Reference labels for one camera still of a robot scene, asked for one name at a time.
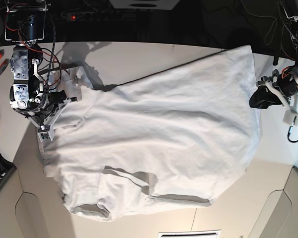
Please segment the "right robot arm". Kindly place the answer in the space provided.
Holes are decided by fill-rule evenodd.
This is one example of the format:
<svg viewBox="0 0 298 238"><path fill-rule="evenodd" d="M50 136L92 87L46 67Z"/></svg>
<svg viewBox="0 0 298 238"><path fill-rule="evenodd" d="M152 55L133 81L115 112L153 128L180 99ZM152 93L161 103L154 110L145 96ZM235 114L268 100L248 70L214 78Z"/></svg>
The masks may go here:
<svg viewBox="0 0 298 238"><path fill-rule="evenodd" d="M65 91L57 91L62 64L54 48L43 49L48 3L45 0L7 2L5 39L15 43L10 58L13 85L12 109L29 119L40 133L52 129L62 107L69 101Z"/></svg>

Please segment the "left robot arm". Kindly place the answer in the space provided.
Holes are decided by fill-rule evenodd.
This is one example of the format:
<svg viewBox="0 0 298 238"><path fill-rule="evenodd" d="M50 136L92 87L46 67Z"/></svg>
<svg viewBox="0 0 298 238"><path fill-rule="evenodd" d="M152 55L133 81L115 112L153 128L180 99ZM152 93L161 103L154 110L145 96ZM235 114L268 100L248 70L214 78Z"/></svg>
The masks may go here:
<svg viewBox="0 0 298 238"><path fill-rule="evenodd" d="M250 107L255 109L289 105L291 97L298 93L298 0L280 0L277 10L295 50L295 64L287 66L282 72L274 70L271 76L262 76L256 82L257 90L249 100Z"/></svg>

